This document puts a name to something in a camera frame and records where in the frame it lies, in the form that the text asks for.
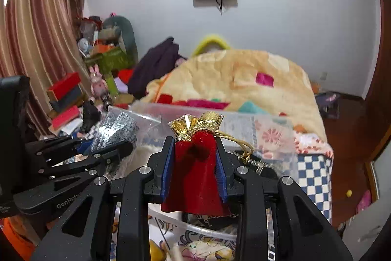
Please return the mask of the black chain-trimmed pouch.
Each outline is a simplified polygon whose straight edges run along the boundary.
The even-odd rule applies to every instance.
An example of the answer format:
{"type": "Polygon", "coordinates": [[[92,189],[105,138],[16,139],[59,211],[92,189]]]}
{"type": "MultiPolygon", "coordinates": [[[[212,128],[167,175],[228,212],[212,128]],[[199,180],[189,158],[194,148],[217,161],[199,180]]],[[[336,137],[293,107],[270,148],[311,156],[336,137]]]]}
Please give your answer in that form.
{"type": "Polygon", "coordinates": [[[265,162],[264,160],[251,155],[247,159],[244,157],[244,152],[242,150],[236,150],[233,153],[239,161],[243,162],[243,164],[249,169],[254,170],[259,176],[270,179],[277,179],[277,174],[272,168],[272,166],[265,162]]]}

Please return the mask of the red velvet gold pouch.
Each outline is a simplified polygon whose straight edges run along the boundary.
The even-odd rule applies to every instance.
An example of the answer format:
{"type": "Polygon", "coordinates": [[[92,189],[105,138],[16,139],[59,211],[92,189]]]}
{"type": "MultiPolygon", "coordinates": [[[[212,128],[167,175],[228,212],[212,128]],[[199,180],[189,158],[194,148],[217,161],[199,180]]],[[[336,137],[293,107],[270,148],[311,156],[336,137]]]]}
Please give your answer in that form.
{"type": "Polygon", "coordinates": [[[226,217],[231,214],[223,198],[223,173],[217,139],[235,142],[248,160],[254,148],[219,130],[223,115],[208,111],[200,117],[186,114],[168,125],[176,136],[168,193],[161,204],[166,213],[226,217]]]}

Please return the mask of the black plastic bag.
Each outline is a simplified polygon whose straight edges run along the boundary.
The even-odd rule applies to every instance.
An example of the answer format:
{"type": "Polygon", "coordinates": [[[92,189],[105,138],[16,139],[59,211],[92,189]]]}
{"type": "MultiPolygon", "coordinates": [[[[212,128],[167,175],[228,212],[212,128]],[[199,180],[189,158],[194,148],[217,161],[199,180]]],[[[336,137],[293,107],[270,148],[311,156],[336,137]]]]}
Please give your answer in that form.
{"type": "Polygon", "coordinates": [[[83,104],[83,124],[80,129],[81,133],[89,133],[92,126],[101,120],[101,113],[94,105],[93,101],[88,100],[83,104]]]}

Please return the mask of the clear plastic storage box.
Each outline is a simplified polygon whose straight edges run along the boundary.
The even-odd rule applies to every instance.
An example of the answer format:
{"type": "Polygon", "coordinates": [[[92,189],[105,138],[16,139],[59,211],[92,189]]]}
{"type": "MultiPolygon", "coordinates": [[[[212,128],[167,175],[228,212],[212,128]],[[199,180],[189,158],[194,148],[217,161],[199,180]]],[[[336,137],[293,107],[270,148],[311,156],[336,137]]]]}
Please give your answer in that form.
{"type": "MultiPolygon", "coordinates": [[[[186,114],[200,117],[208,111],[223,115],[223,122],[219,130],[237,139],[251,144],[254,155],[269,163],[277,174],[277,178],[283,176],[298,177],[297,156],[293,145],[293,130],[287,124],[284,117],[266,116],[263,114],[246,114],[224,112],[212,109],[197,109],[193,107],[166,105],[158,103],[135,103],[129,110],[110,107],[116,112],[128,112],[136,119],[137,141],[146,135],[172,137],[176,136],[168,125],[186,114]]],[[[226,152],[233,154],[236,150],[242,150],[238,144],[230,140],[220,138],[226,152]]],[[[239,223],[240,206],[228,204],[230,215],[226,217],[211,217],[215,220],[227,219],[231,215],[236,216],[235,223],[239,223]]]]}

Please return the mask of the patterned checkered tablecloth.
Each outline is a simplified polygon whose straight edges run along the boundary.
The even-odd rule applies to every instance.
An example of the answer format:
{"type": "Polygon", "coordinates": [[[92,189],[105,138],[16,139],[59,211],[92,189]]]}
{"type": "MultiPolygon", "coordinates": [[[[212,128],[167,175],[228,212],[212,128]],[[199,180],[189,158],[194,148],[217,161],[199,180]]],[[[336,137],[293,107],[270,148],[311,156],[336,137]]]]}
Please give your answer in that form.
{"type": "MultiPolygon", "coordinates": [[[[162,150],[165,135],[146,135],[137,141],[137,147],[115,167],[115,171],[107,174],[109,180],[117,180],[129,175],[135,169],[146,165],[149,157],[162,150]]],[[[331,221],[331,171],[332,160],[322,154],[299,154],[298,184],[309,195],[317,208],[328,221],[331,221]]],[[[229,247],[236,246],[237,224],[233,218],[228,219],[228,226],[213,230],[211,224],[214,219],[198,219],[193,221],[204,222],[199,226],[183,221],[183,213],[164,213],[160,205],[148,205],[152,214],[148,219],[149,239],[163,249],[166,246],[186,246],[195,241],[215,241],[229,247]]]]}

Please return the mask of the red gift box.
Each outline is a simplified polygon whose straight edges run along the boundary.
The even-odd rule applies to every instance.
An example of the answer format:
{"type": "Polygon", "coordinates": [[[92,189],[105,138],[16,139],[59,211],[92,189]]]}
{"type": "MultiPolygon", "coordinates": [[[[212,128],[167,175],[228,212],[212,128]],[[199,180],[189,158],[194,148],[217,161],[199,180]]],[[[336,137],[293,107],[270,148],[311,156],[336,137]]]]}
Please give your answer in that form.
{"type": "Polygon", "coordinates": [[[68,94],[74,87],[78,86],[81,79],[77,72],[66,74],[64,78],[57,81],[46,90],[50,101],[59,101],[68,94]]]}

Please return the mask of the pink rabbit figurine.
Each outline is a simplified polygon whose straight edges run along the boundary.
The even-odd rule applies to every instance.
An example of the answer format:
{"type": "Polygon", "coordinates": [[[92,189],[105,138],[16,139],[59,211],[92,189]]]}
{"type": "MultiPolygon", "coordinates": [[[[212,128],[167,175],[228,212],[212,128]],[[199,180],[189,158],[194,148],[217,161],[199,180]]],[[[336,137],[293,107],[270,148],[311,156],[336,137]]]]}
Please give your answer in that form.
{"type": "Polygon", "coordinates": [[[91,93],[96,99],[109,93],[107,83],[100,73],[97,64],[89,67],[89,75],[91,79],[91,93]]]}

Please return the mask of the green bottle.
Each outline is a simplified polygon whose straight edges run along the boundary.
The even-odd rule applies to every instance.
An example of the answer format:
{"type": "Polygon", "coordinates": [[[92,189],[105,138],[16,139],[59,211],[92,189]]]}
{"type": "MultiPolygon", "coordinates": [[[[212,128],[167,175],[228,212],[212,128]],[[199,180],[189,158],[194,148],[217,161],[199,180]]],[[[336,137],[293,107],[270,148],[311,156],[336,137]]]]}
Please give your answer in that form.
{"type": "Polygon", "coordinates": [[[111,94],[112,98],[116,98],[119,96],[119,90],[117,88],[116,82],[111,72],[104,75],[105,81],[107,83],[108,90],[111,94]]]}

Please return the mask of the green cardboard box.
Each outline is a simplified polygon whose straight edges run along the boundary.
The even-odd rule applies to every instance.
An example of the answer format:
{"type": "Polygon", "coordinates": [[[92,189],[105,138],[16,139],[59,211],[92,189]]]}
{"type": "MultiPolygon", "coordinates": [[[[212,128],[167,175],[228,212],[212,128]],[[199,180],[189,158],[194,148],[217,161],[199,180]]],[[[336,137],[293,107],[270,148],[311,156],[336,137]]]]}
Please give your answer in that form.
{"type": "Polygon", "coordinates": [[[115,70],[129,69],[134,65],[134,60],[119,47],[114,47],[108,52],[99,53],[84,60],[87,68],[98,65],[101,74],[108,74],[115,70]]]}

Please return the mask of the dark purple jacket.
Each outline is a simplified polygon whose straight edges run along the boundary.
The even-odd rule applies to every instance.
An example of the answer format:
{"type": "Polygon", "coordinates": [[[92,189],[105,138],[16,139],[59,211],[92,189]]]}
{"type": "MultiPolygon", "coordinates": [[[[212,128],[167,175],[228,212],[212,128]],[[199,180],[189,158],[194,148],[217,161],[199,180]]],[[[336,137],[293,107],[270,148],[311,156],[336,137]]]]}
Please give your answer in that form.
{"type": "Polygon", "coordinates": [[[146,86],[152,80],[160,79],[175,68],[177,60],[181,58],[179,49],[173,37],[151,48],[135,66],[127,84],[128,93],[136,99],[143,98],[146,86]]]}

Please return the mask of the grey-green plush toy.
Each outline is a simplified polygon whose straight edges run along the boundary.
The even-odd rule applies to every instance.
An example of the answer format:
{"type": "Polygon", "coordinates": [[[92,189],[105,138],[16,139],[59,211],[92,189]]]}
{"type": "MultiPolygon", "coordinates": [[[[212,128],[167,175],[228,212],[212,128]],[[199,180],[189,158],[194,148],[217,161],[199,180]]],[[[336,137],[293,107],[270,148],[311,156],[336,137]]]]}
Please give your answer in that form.
{"type": "Polygon", "coordinates": [[[102,29],[98,33],[98,40],[107,44],[117,43],[120,49],[126,53],[136,64],[139,62],[135,33],[130,21],[119,15],[104,20],[102,29]]]}

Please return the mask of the striped pink curtain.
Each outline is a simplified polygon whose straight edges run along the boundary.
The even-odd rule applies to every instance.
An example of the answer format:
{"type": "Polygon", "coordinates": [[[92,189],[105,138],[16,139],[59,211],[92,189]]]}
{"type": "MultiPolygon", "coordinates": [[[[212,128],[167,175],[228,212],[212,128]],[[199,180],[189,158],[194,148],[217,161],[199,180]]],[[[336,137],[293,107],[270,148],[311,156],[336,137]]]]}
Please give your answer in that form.
{"type": "Polygon", "coordinates": [[[1,0],[1,77],[28,76],[26,113],[38,135],[48,134],[47,89],[69,73],[90,91],[77,47],[84,0],[1,0]]]}

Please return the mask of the beige fleece blanket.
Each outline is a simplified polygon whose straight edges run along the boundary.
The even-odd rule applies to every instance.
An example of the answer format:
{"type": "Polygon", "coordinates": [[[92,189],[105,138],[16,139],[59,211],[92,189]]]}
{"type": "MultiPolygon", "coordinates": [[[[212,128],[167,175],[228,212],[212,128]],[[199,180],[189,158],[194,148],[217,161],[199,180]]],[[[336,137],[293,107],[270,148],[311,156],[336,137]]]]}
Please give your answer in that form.
{"type": "Polygon", "coordinates": [[[226,111],[247,101],[272,115],[285,114],[326,140],[323,120],[309,77],[291,60],[261,50],[218,50],[189,58],[170,73],[151,81],[141,100],[155,103],[161,95],[174,101],[218,99],[226,111]]]}

